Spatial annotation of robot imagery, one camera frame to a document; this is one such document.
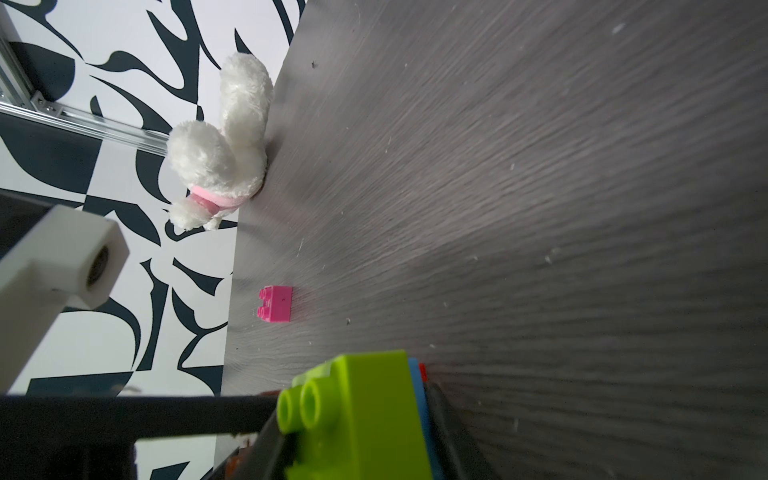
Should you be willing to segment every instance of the wood grain surface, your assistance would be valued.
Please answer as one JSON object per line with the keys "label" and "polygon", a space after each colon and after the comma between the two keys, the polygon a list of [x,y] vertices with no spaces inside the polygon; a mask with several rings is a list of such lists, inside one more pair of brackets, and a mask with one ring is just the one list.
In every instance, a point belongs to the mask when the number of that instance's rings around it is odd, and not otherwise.
{"label": "wood grain surface", "polygon": [[[240,211],[224,394],[407,349],[504,478],[765,478],[767,19],[308,2]],[[270,284],[290,324],[256,317]]]}

